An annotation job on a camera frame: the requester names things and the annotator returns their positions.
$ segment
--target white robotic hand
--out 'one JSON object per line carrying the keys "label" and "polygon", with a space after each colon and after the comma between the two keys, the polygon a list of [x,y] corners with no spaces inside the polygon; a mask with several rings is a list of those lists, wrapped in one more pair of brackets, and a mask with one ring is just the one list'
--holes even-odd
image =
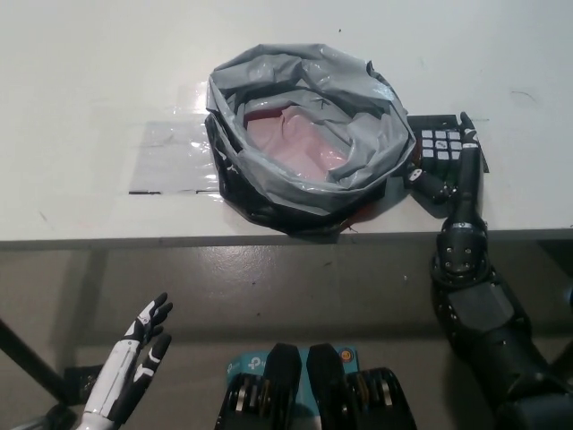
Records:
{"label": "white robotic hand", "polygon": [[[147,305],[114,345],[99,373],[77,430],[117,429],[125,424],[150,386],[171,336],[163,333],[164,322],[173,308],[167,293]],[[152,338],[159,336],[148,356],[135,368],[137,357]]]}

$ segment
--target gray plastic bag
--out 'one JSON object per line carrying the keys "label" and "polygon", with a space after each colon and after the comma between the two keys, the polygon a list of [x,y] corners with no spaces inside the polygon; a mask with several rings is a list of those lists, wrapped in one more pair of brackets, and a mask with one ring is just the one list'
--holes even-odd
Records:
{"label": "gray plastic bag", "polygon": [[[340,226],[383,195],[386,179],[415,146],[406,111],[372,64],[325,45],[259,45],[245,51],[210,75],[207,109],[221,193],[247,218],[287,232]],[[344,161],[324,178],[302,175],[290,153],[273,157],[247,131],[249,117],[284,116],[287,109],[316,133],[314,140],[304,137],[301,151],[321,141],[317,144],[328,145]],[[284,117],[281,121],[278,127],[285,126]],[[289,150],[300,155],[296,147]],[[237,181],[248,190],[238,190]],[[247,195],[256,204],[248,207]],[[265,213],[255,216],[256,208]]]}

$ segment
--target white table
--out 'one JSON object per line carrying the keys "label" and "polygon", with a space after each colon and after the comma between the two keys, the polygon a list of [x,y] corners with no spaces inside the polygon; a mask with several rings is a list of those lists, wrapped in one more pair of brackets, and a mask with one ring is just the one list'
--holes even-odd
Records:
{"label": "white table", "polygon": [[[213,196],[127,194],[145,124],[199,115],[210,71],[261,42],[371,59],[411,114],[466,110],[492,236],[572,238],[572,15],[568,0],[1,2],[0,246],[292,242]],[[400,200],[339,241],[439,228]]]}

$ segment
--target metal pole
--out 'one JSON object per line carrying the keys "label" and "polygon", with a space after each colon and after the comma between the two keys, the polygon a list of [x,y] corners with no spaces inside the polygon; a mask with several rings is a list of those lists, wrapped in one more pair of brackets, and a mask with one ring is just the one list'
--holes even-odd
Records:
{"label": "metal pole", "polygon": [[70,404],[64,378],[47,365],[1,319],[0,349],[59,402]]}

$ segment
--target gray floor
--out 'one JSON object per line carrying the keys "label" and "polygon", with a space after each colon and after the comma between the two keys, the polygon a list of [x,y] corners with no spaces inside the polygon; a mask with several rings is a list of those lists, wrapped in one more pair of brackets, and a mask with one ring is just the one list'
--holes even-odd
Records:
{"label": "gray floor", "polygon": [[[278,340],[358,347],[362,368],[398,375],[424,429],[484,429],[489,413],[440,335],[429,300],[433,241],[0,254],[0,315],[59,369],[107,356],[158,292],[175,310],[155,382],[126,428],[212,428],[225,364]],[[492,244],[492,257],[551,360],[573,335],[571,280],[533,243]],[[53,401],[0,354],[0,428]]]}

